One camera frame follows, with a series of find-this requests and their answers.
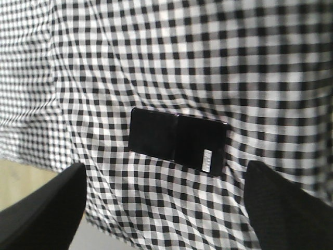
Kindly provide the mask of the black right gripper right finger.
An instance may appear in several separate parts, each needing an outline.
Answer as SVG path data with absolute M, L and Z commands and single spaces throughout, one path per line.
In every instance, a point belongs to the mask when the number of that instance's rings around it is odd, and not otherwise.
M 244 204 L 262 249 L 332 249 L 332 207 L 263 162 L 248 163 Z

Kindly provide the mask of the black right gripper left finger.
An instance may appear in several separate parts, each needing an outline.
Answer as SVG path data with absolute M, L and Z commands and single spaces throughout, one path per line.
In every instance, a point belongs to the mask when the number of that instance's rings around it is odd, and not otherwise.
M 86 204 L 86 169 L 74 163 L 1 211 L 1 249 L 68 249 Z

